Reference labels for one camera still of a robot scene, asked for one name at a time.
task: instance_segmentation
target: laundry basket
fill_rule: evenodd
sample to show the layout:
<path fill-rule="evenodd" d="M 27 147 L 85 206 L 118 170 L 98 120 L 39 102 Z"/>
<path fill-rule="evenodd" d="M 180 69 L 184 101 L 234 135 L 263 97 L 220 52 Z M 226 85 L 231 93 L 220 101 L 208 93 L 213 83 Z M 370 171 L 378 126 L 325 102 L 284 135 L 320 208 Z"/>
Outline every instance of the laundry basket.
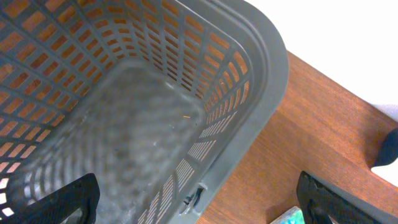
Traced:
<path fill-rule="evenodd" d="M 195 222 L 287 84 L 282 39 L 244 1 L 0 9 L 2 221 L 94 173 L 97 223 Z"/>

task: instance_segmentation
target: wood grain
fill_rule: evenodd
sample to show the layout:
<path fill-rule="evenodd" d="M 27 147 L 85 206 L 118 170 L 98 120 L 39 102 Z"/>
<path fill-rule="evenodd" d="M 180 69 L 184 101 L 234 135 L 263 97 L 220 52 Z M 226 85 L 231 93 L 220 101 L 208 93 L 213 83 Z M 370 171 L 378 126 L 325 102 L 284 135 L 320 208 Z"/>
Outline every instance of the wood grain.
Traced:
<path fill-rule="evenodd" d="M 398 124 L 293 54 L 289 62 L 281 105 L 198 223 L 270 223 L 298 205 L 302 170 L 398 216 L 398 188 L 369 169 Z"/>

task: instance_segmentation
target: perforated basket wall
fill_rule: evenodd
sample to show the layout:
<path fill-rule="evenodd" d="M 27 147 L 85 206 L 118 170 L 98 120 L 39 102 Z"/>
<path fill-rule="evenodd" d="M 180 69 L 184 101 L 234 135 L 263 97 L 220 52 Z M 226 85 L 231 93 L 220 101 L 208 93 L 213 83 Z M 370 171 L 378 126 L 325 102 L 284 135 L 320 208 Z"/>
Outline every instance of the perforated basket wall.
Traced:
<path fill-rule="evenodd" d="M 0 8 L 2 220 L 21 206 L 10 196 L 18 167 L 123 60 L 145 61 L 207 112 L 197 141 L 134 223 L 170 218 L 242 122 L 243 105 L 262 94 L 253 87 L 264 85 L 264 74 L 253 74 L 240 44 L 178 1 L 2 0 Z"/>

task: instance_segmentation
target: black object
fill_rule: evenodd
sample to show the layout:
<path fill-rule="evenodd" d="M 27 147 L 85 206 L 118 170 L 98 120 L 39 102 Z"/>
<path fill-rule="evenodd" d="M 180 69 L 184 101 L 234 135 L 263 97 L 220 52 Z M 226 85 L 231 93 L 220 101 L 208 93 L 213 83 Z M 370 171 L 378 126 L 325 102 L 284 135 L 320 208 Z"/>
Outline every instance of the black object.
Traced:
<path fill-rule="evenodd" d="M 339 224 L 380 223 L 304 171 L 298 180 L 297 198 L 307 224 L 332 224 L 330 217 Z"/>
<path fill-rule="evenodd" d="M 77 223 L 92 224 L 100 199 L 100 188 L 94 174 L 86 174 L 47 197 L 29 205 L 7 223 L 54 223 L 59 224 L 73 212 L 81 210 Z"/>
<path fill-rule="evenodd" d="M 398 159 L 398 128 L 392 130 L 379 151 L 379 155 L 374 163 L 374 167 L 392 164 Z"/>

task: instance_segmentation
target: basket bottom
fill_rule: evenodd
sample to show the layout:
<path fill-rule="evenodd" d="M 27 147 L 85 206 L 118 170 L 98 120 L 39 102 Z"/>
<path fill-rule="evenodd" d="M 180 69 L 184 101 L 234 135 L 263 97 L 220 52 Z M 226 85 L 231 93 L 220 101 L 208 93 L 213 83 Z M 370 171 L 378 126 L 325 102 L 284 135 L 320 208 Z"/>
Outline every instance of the basket bottom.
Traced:
<path fill-rule="evenodd" d="M 205 122 L 200 102 L 148 70 L 115 71 L 25 167 L 27 203 L 93 172 L 101 191 L 97 223 L 131 223 L 189 150 Z"/>

